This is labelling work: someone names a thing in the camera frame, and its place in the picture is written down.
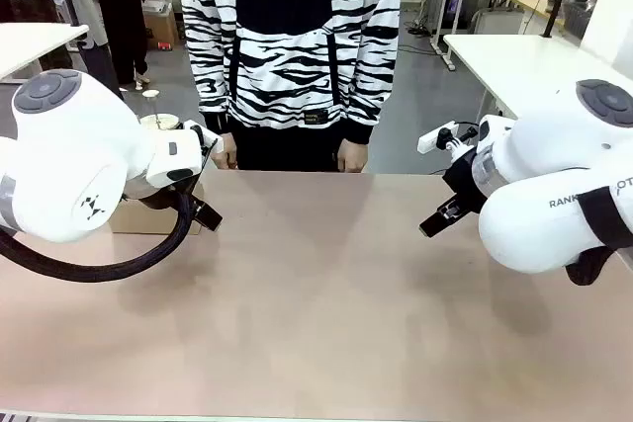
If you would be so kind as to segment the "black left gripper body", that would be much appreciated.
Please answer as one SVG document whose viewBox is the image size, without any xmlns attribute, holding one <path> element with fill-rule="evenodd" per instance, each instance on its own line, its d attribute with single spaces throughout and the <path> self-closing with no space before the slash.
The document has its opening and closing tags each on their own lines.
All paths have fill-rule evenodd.
<svg viewBox="0 0 633 422">
<path fill-rule="evenodd" d="M 152 210 L 181 210 L 181 199 L 189 202 L 192 212 L 198 210 L 196 198 L 193 196 L 193 180 L 187 179 L 172 183 L 163 188 L 151 186 L 144 178 L 135 178 L 125 184 L 123 198 L 142 202 Z"/>
</svg>

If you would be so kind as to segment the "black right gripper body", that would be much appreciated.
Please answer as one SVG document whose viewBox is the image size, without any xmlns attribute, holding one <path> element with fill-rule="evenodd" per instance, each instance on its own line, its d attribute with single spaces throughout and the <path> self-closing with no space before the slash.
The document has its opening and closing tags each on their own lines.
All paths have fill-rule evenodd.
<svg viewBox="0 0 633 422">
<path fill-rule="evenodd" d="M 487 200 L 473 178 L 473 162 L 476 156 L 476 150 L 471 148 L 457 158 L 442 177 L 454 192 L 448 204 L 459 212 L 480 212 Z"/>
</svg>

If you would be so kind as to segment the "person's right hand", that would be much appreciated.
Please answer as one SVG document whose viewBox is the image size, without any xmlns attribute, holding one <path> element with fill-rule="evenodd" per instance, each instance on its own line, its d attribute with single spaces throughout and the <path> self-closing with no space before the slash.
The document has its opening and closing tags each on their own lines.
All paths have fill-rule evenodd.
<svg viewBox="0 0 633 422">
<path fill-rule="evenodd" d="M 232 133 L 225 133 L 222 135 L 223 150 L 220 152 L 213 152 L 211 157 L 220 170 L 236 170 L 238 168 L 237 162 L 237 146 L 233 138 Z"/>
</svg>

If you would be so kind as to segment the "person's left hand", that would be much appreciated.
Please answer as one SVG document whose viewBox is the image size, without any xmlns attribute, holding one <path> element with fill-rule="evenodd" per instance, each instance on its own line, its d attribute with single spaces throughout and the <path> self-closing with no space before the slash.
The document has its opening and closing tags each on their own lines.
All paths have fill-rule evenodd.
<svg viewBox="0 0 633 422">
<path fill-rule="evenodd" d="M 337 151 L 338 171 L 361 173 L 368 161 L 368 145 L 343 139 Z"/>
</svg>

